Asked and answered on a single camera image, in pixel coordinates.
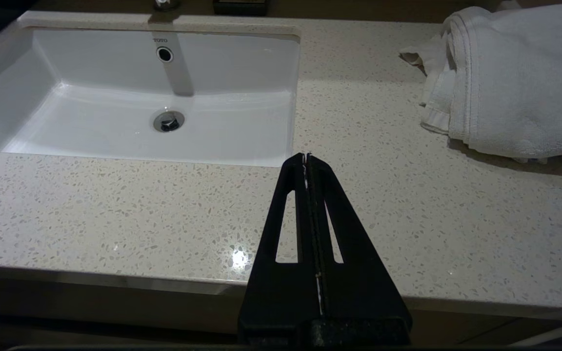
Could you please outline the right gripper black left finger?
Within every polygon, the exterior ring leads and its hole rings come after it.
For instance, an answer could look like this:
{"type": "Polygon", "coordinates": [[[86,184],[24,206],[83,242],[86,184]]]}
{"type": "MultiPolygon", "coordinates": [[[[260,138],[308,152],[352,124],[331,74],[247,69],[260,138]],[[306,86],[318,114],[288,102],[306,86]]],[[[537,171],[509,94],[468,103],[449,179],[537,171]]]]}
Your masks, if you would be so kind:
{"type": "Polygon", "coordinates": [[[243,344],[309,344],[310,324],[321,315],[314,226],[306,186],[306,155],[282,167],[238,317],[243,344]],[[287,196],[295,194],[298,258],[279,263],[276,255],[287,196]]]}

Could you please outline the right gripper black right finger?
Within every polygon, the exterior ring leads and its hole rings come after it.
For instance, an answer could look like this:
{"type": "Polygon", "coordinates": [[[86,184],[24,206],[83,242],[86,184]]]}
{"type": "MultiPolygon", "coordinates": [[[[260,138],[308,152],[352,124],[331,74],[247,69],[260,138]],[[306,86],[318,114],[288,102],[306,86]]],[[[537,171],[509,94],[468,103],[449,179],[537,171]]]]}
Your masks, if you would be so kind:
{"type": "Polygon", "coordinates": [[[321,317],[318,345],[410,345],[408,308],[341,183],[308,156],[321,317]]]}

